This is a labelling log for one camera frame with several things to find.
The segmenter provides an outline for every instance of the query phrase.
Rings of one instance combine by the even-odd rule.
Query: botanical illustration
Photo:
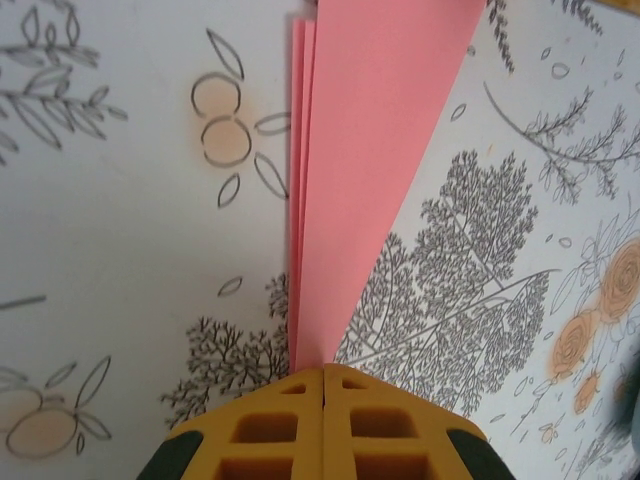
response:
[[[394,233],[369,277],[337,361],[468,416],[520,370],[540,331],[549,271],[514,278],[538,214],[513,155],[452,161],[423,203],[410,249]]]
[[[287,132],[291,126],[289,112],[267,115],[247,122],[243,116],[243,82],[245,71],[240,56],[224,38],[207,29],[211,46],[223,71],[198,78],[191,89],[191,106],[206,122],[200,135],[204,158],[220,169],[234,169],[253,158],[256,173],[276,197],[286,200],[289,193],[273,161],[254,147],[254,136],[269,137]],[[240,173],[233,171],[218,193],[218,208],[229,206],[240,192]]]
[[[629,201],[626,214],[601,221],[597,233],[582,246],[582,263],[560,282],[550,313],[558,312],[571,300],[575,302],[573,317],[559,332],[545,336],[545,341],[554,339],[547,377],[532,389],[531,406],[511,432],[513,435],[527,428],[541,402],[558,400],[562,393],[573,395],[569,411],[574,418],[582,418],[574,429],[580,431],[587,422],[601,419],[603,397],[611,397],[618,409],[615,418],[598,427],[593,441],[578,445],[569,465],[567,474],[573,471],[578,478],[591,468],[607,466],[630,441],[624,425],[635,402],[629,395],[629,385],[635,382],[629,371],[637,368],[619,363],[618,352],[640,324],[639,215],[640,209],[634,210]],[[605,375],[612,380],[608,383],[613,389],[601,387]]]
[[[266,288],[269,316],[278,320],[272,334],[245,332],[212,317],[199,318],[187,330],[189,378],[160,396],[173,410],[166,419],[170,428],[206,412],[212,396],[239,397],[287,375],[288,277],[281,274]]]
[[[593,90],[587,88],[575,97],[565,113],[539,112],[526,127],[518,126],[498,105],[485,83],[485,91],[496,113],[519,136],[540,150],[544,164],[539,180],[553,200],[576,204],[581,184],[595,176],[597,195],[615,198],[618,192],[617,172],[630,164],[640,170],[640,122],[629,128],[624,107],[615,107],[607,130],[590,137],[578,137],[574,128],[586,121]]]
[[[97,87],[87,98],[69,93],[77,69],[97,68],[100,54],[82,45],[80,21],[73,4],[63,0],[42,3],[55,7],[59,18],[45,22],[41,5],[35,4],[21,19],[22,38],[0,45],[2,69],[33,71],[23,85],[11,85],[3,82],[0,70],[0,165],[6,165],[6,152],[20,151],[9,133],[16,124],[46,145],[62,150],[61,132],[81,132],[105,140],[106,134],[98,124],[106,116],[127,119],[123,110],[105,103],[107,85]]]
[[[515,71],[515,62],[511,55],[509,33],[507,30],[507,26],[509,25],[507,14],[508,3],[509,0],[487,0],[487,12],[489,25],[493,28],[493,37],[496,41],[500,56],[502,57],[502,62],[507,71],[513,73]],[[597,35],[602,35],[602,27],[595,19],[593,13],[591,13],[591,7],[589,7],[586,0],[557,0],[557,3],[561,6],[564,13],[576,17]]]
[[[100,360],[72,397],[62,393],[63,383],[76,371],[77,362],[58,368],[42,386],[18,370],[0,367],[0,434],[7,451],[36,460],[54,456],[72,443],[80,455],[87,439],[111,440],[108,428],[87,408],[110,365],[111,356]]]

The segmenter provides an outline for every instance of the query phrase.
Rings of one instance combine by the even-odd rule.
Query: leaf drawing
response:
[[[42,116],[29,106],[24,100],[20,100],[16,97],[10,97],[8,99],[11,102],[11,106],[14,108],[22,123],[25,127],[28,127],[31,132],[37,136],[44,143],[56,150],[62,149],[60,139],[55,134],[51,127],[45,122]]]
[[[545,159],[539,180],[545,190],[553,188],[553,200],[576,204],[581,184],[588,177],[596,177],[597,195],[615,198],[616,169],[631,160],[640,163],[640,122],[629,135],[625,135],[627,114],[618,105],[607,130],[591,137],[582,137],[567,147],[556,145],[556,140],[566,137],[573,140],[574,128],[585,121],[593,91],[587,88],[582,97],[574,98],[566,113],[553,116],[539,112],[526,128],[516,125],[496,102],[487,84],[485,92],[496,113],[519,136],[537,147]]]
[[[224,282],[224,285],[220,287],[218,290],[218,297],[228,297],[229,295],[233,295],[242,286],[242,276],[238,275],[237,277],[233,277],[231,280],[227,280]]]
[[[284,133],[291,129],[291,113],[282,112],[267,115],[258,120],[254,127],[260,135],[271,136]]]
[[[413,250],[389,234],[336,360],[467,416],[521,370],[550,273],[513,278],[538,213],[525,172],[456,155]]]
[[[78,422],[85,428],[87,432],[98,440],[110,440],[111,432],[104,424],[93,415],[87,412],[78,412],[76,414]]]
[[[47,87],[49,85],[58,85],[61,82],[68,81],[71,74],[71,65],[60,65],[48,67],[36,73],[24,87],[24,93],[29,94],[33,90]]]
[[[62,149],[57,127],[104,140],[106,136],[97,122],[104,121],[105,114],[118,120],[126,120],[127,114],[119,108],[103,105],[109,93],[106,85],[98,87],[86,100],[68,96],[75,78],[73,64],[95,68],[99,53],[78,45],[80,23],[70,2],[42,1],[64,13],[66,35],[56,30],[54,22],[41,25],[38,7],[34,5],[20,23],[22,43],[0,45],[0,56],[5,55],[25,67],[38,68],[38,71],[23,86],[0,86],[0,101],[13,107],[15,118],[56,150]],[[0,117],[10,118],[2,106]],[[9,138],[5,132],[0,132],[0,147],[18,153],[17,143]],[[2,156],[0,165],[6,165]]]
[[[77,366],[78,362],[71,362],[66,364],[64,367],[59,368],[53,373],[53,375],[49,377],[47,382],[44,384],[44,388],[49,389],[57,387],[67,378],[69,378],[69,375],[71,375],[71,373],[76,369]]]
[[[218,192],[218,208],[228,207],[240,191],[240,175],[233,173],[225,180]]]
[[[80,432],[78,438],[76,438],[76,455],[80,455],[84,451],[84,446],[84,433]]]
[[[244,68],[242,67],[242,61],[231,44],[210,28],[207,29],[207,35],[209,36],[209,41],[227,72],[237,80],[244,80]]]
[[[38,43],[38,39],[40,38],[40,20],[38,18],[38,9],[35,5],[29,9],[22,19],[20,28],[29,46],[32,47]]]
[[[201,317],[187,330],[189,378],[160,396],[160,401],[173,410],[166,420],[170,428],[206,412],[212,390],[215,395],[239,397],[287,375],[285,279],[283,274],[267,285],[270,316],[279,320],[272,334],[265,330],[245,333],[212,317]]]
[[[111,355],[107,355],[91,370],[78,392],[76,408],[84,407],[95,397],[102,386],[102,382],[104,382],[104,378],[107,376],[110,365]]]
[[[28,380],[24,373],[9,367],[0,367],[0,386],[18,385]]]
[[[493,27],[493,37],[498,44],[498,51],[502,57],[502,62],[509,71],[515,71],[511,49],[509,47],[509,36],[507,34],[508,20],[506,16],[507,0],[487,0],[487,10],[489,11],[489,25]]]
[[[585,0],[559,0],[558,3],[560,2],[563,12],[571,14],[572,17],[578,17],[589,30],[602,35],[602,27],[591,13],[591,7],[585,5]]]
[[[285,187],[282,177],[280,177],[271,159],[260,152],[256,152],[253,165],[256,168],[256,172],[258,172],[260,180],[262,180],[262,183],[264,183],[271,193],[282,200],[289,198],[287,187]]]
[[[73,8],[70,8],[67,14],[66,32],[69,45],[75,47],[80,39],[80,22]]]

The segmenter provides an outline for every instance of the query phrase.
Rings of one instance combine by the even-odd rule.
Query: line drawing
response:
[[[218,192],[218,208],[229,206],[233,202],[240,191],[240,175],[238,172],[232,173],[222,184]]]
[[[102,358],[72,401],[55,389],[76,371],[77,361],[54,371],[42,388],[30,383],[24,373],[0,367],[0,434],[6,435],[7,451],[17,458],[40,460],[62,452],[74,439],[76,455],[84,451],[88,436],[111,440],[102,420],[86,410],[110,365],[110,355]]]
[[[602,372],[593,371],[584,379],[573,403],[573,411],[576,415],[583,414],[593,402],[596,393],[599,393],[598,383]]]
[[[551,67],[551,77],[553,77],[555,80],[562,80],[567,75],[569,75],[570,71],[571,69],[564,63],[556,62]]]
[[[453,111],[453,113],[451,114],[451,120],[452,122],[455,122],[456,120],[458,120],[462,115],[464,115],[464,112],[467,110],[467,104],[466,103],[461,103],[460,105],[458,105],[455,110]]]
[[[64,15],[64,29],[56,27],[53,22],[46,27],[42,25],[38,5],[34,4],[20,23],[23,43],[0,45],[0,59],[8,58],[12,62],[10,68],[38,69],[23,86],[5,86],[0,79],[0,119],[18,120],[36,138],[55,150],[62,150],[62,140],[56,131],[60,128],[105,140],[106,134],[98,123],[104,122],[106,116],[127,120],[127,113],[104,103],[109,93],[107,85],[96,88],[88,98],[68,95],[75,78],[74,68],[77,65],[97,68],[100,54],[78,43],[81,28],[73,4],[44,3],[54,5]],[[0,147],[2,166],[7,165],[4,151],[20,152],[18,142],[4,129],[0,130]]]
[[[456,155],[415,247],[387,237],[336,361],[466,416],[521,370],[551,272],[513,278],[538,214],[525,173],[513,154],[486,168]]]
[[[4,310],[12,310],[14,308],[27,307],[29,305],[35,305],[37,303],[43,303],[46,301],[47,301],[46,295],[34,295],[33,297],[10,300],[8,302],[0,303],[0,312]]]
[[[562,0],[562,11],[572,17],[578,17],[585,27],[598,35],[602,35],[602,27],[593,13],[591,13],[591,7],[585,5],[585,0]]]
[[[550,352],[549,378],[533,390],[531,407],[520,416],[512,435],[535,413],[545,395],[565,379],[571,378],[578,389],[574,413],[584,413],[594,400],[598,377],[606,367],[599,368],[601,356],[610,347],[609,361],[616,360],[628,325],[635,318],[632,306],[640,291],[640,232],[636,227],[639,215],[640,209],[633,209],[629,196],[628,214],[601,220],[597,233],[584,242],[583,262],[560,282],[550,314],[557,313],[569,298],[577,297],[574,314],[556,335]],[[585,308],[587,301],[596,296],[594,308]],[[590,375],[584,379],[589,370]]]
[[[291,129],[291,114],[278,112],[257,120],[243,120],[245,68],[242,59],[220,34],[210,28],[206,29],[206,34],[224,72],[205,73],[191,87],[191,107],[198,118],[206,121],[200,135],[204,158],[215,168],[232,169],[253,154],[254,167],[262,183],[273,195],[287,200],[289,194],[282,176],[273,161],[255,149],[253,135],[271,137],[288,132]],[[218,98],[222,105],[212,102],[212,95],[225,97]],[[233,203],[241,184],[240,172],[234,171],[218,192],[218,209],[227,208]]]
[[[224,284],[218,290],[218,297],[228,297],[229,295],[233,295],[242,286],[242,275],[238,275],[237,277],[233,277],[230,280],[224,282]]]
[[[269,316],[278,320],[273,333],[204,316],[187,330],[189,378],[159,399],[172,410],[169,428],[206,412],[212,395],[239,397],[287,375],[288,276],[272,278],[266,289]]]
[[[562,416],[558,420],[556,420],[555,423],[547,423],[546,425],[543,425],[540,428],[538,428],[538,431],[542,432],[542,437],[540,438],[540,441],[542,443],[550,444],[556,438],[558,438],[558,427],[562,423],[562,419],[564,418],[564,416],[565,414],[563,413]]]
[[[562,0],[558,3],[561,3],[564,13],[572,17],[577,17],[589,30],[595,32],[597,35],[602,35],[602,27],[593,13],[591,13],[591,8],[584,4],[585,0]],[[509,25],[507,5],[508,0],[487,0],[486,10],[488,12],[487,21],[489,22],[489,26],[493,28],[493,38],[496,41],[502,63],[509,73],[513,73],[515,72],[515,61],[511,55],[509,33],[507,31],[507,26]],[[551,47],[545,49],[544,52],[547,52],[547,50],[550,51]],[[549,56],[548,52],[546,56],[544,52],[541,60]]]
[[[625,136],[627,114],[622,105],[617,105],[609,128],[591,137],[582,137],[568,147],[556,146],[559,137],[575,138],[574,128],[584,122],[593,90],[585,89],[582,97],[575,97],[564,114],[555,117],[539,112],[536,119],[526,128],[521,128],[511,120],[498,105],[486,82],[484,89],[496,113],[511,129],[530,144],[537,147],[546,158],[540,171],[539,180],[545,190],[552,188],[555,180],[553,200],[560,203],[576,204],[581,191],[581,183],[587,177],[595,176],[598,196],[615,198],[616,168],[635,161],[634,171],[640,170],[640,122],[630,135]]]
[[[591,441],[587,450],[576,464],[577,478],[582,478],[594,465],[609,465],[613,460],[613,455],[622,451],[630,442],[631,436],[627,430],[614,420],[607,423],[600,434]]]

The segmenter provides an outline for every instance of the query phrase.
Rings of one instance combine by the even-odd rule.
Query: stack of paper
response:
[[[289,345],[331,361],[484,0],[322,0],[292,60]]]

